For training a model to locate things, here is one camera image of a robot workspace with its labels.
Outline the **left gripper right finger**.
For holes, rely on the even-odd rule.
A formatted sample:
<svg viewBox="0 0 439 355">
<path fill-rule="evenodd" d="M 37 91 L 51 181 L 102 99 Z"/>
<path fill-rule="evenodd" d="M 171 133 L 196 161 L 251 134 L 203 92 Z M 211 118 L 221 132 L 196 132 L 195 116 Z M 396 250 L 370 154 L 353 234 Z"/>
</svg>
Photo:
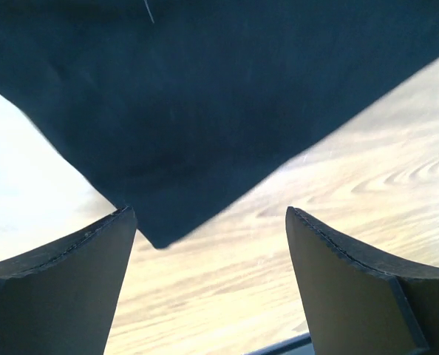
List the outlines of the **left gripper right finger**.
<svg viewBox="0 0 439 355">
<path fill-rule="evenodd" d="M 317 354 L 439 354 L 439 268 L 290 207 L 286 233 Z"/>
</svg>

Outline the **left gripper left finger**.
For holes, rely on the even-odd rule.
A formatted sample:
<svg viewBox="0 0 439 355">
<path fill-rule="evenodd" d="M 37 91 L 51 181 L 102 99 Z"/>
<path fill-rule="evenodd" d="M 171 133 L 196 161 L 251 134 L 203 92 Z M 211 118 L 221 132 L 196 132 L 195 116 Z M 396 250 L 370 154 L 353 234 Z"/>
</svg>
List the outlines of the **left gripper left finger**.
<svg viewBox="0 0 439 355">
<path fill-rule="evenodd" d="M 0 354 L 103 354 L 136 227 L 118 209 L 0 261 Z"/>
</svg>

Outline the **black t shirt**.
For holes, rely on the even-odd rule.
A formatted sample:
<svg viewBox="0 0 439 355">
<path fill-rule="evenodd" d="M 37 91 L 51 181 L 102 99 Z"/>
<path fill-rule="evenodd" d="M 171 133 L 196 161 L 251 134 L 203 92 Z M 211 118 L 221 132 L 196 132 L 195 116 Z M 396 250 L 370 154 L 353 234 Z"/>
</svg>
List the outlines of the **black t shirt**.
<svg viewBox="0 0 439 355">
<path fill-rule="evenodd" d="M 157 249 L 439 56 L 439 1 L 0 1 L 0 94 Z"/>
</svg>

